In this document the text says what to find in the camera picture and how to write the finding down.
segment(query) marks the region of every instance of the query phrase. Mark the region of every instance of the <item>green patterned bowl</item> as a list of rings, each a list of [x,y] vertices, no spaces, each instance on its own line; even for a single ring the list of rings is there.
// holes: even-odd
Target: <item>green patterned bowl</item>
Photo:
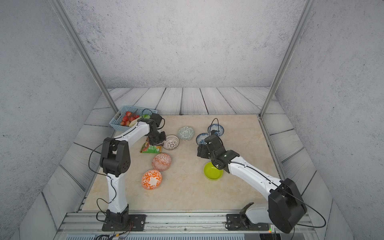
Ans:
[[[195,135],[195,131],[191,127],[184,126],[179,129],[177,135],[179,136],[179,139],[187,141],[193,138],[193,136]]]

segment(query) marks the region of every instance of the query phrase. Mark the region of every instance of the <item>vent grille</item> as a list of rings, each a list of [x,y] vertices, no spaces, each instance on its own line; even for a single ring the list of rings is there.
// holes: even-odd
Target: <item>vent grille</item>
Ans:
[[[66,240],[95,240],[102,234],[68,235]],[[123,234],[124,240],[244,240],[244,234]]]

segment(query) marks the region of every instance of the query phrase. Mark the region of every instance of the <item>blue plastic basket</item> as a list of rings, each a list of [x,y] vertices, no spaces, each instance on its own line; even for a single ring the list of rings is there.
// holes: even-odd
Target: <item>blue plastic basket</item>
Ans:
[[[157,113],[157,111],[154,110],[154,109],[139,108],[139,107],[132,107],[132,106],[123,106],[116,113],[116,115],[112,118],[112,120],[109,121],[110,126],[113,127],[116,131],[125,132],[125,131],[129,130],[130,127],[121,126],[120,123],[121,123],[122,118],[125,116],[125,113],[127,111],[130,111],[131,113],[134,113],[136,110],[137,110],[136,115],[139,115],[139,116],[144,115],[144,114],[151,115],[152,113]]]

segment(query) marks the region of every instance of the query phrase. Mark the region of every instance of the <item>yellow-green bowl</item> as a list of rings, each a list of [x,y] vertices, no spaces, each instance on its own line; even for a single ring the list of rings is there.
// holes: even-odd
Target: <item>yellow-green bowl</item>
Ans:
[[[204,166],[204,175],[209,180],[217,180],[223,175],[223,170],[217,169],[211,162]]]

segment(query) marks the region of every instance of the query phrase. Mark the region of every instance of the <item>marble tabletop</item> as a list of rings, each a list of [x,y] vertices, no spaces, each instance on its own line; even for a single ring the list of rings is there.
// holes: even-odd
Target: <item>marble tabletop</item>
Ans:
[[[126,197],[130,210],[237,210],[249,202],[265,204],[267,200],[242,179],[224,171],[217,181],[204,176],[203,167],[208,159],[197,157],[196,137],[207,132],[215,117],[225,129],[221,136],[227,150],[239,153],[260,170],[279,177],[267,143],[260,128],[257,115],[176,115],[163,116],[166,123],[162,131],[177,135],[179,128],[191,126],[195,130],[192,140],[180,140],[174,150],[162,149],[172,158],[170,168],[162,173],[161,185],[154,190],[141,186],[142,175],[152,169],[155,154],[140,153],[146,137],[130,147],[131,166],[126,174]],[[108,200],[105,176],[98,175],[86,198],[83,210],[98,210],[96,199]],[[107,204],[99,200],[101,209]]]

